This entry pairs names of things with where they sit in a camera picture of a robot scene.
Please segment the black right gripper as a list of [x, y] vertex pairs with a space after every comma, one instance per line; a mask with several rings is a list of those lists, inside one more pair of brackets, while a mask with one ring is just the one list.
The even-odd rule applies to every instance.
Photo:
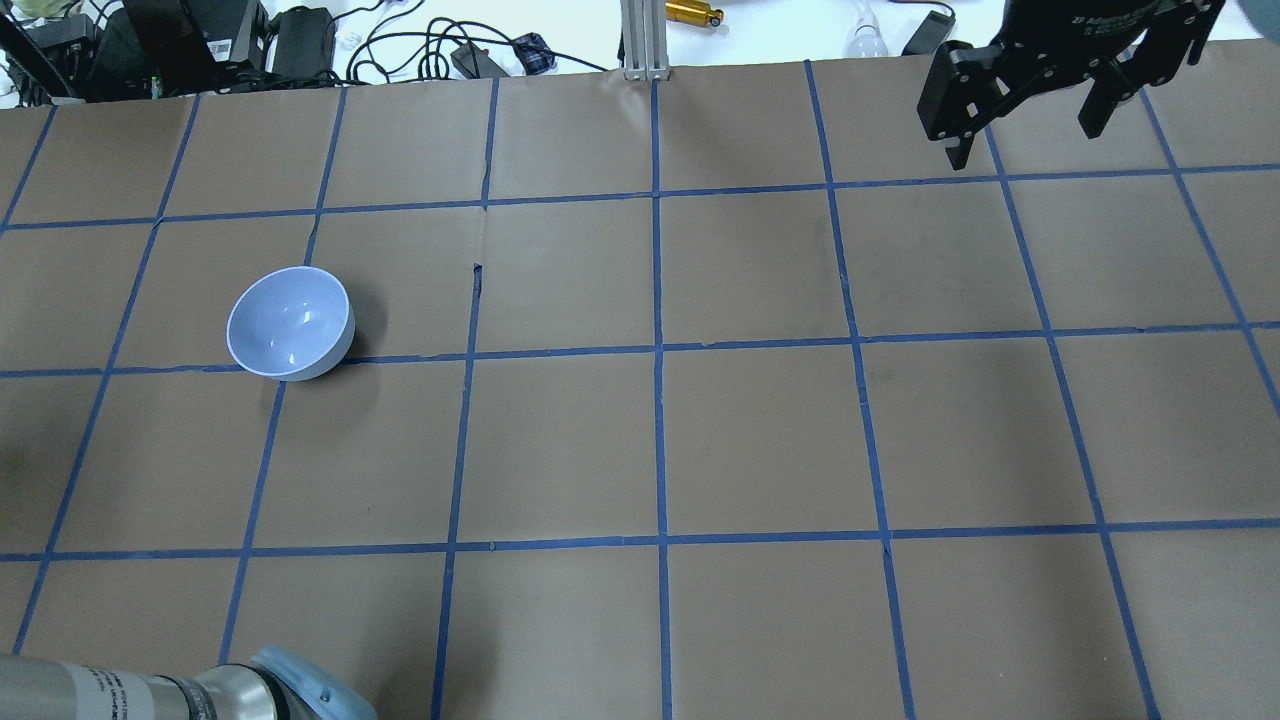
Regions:
[[991, 45], [945, 41], [934, 51], [916, 113], [943, 143], [952, 170], [966, 168], [975, 137], [1011, 111], [1028, 81], [1059, 87], [1093, 79], [1076, 115], [1098, 138], [1120, 104], [1142, 86], [1196, 65], [1224, 1], [1010, 1]]

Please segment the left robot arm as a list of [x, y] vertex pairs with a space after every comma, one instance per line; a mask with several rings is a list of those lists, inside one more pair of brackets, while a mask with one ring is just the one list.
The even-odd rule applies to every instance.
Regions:
[[[835, 232], [815, 183], [667, 188], [680, 94], [773, 111], [814, 176], [861, 79], [826, 63], [298, 90], [3, 113], [3, 716], [268, 716], [247, 659], [330, 664], [383, 717], [896, 715]], [[812, 100], [822, 102], [826, 132]], [[791, 319], [664, 348], [676, 441], [742, 386], [815, 527], [657, 527], [652, 206]], [[717, 254], [698, 274], [692, 251]]]

